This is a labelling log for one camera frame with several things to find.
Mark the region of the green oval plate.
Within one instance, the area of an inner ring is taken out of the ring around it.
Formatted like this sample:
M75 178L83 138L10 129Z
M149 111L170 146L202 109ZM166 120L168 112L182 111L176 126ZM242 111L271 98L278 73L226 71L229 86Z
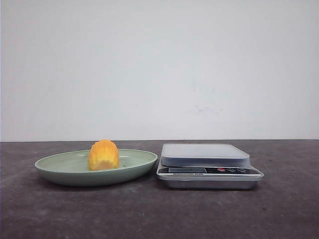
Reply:
M90 171L89 150L47 156L35 162L39 175L56 184L77 187L105 186L130 181L148 173L158 156L137 149L119 150L119 168Z

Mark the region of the silver digital kitchen scale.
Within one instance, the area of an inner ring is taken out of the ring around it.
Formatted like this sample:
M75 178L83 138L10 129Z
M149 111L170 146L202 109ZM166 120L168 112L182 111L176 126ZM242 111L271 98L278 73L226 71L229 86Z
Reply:
M166 143L157 176L170 188L252 189L264 174L231 144Z

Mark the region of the yellow corn cob piece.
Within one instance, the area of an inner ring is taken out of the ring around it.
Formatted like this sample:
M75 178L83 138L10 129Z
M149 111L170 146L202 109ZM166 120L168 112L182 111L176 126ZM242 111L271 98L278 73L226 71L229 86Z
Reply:
M95 142L88 154L90 171L119 168L119 150L110 140L103 139Z

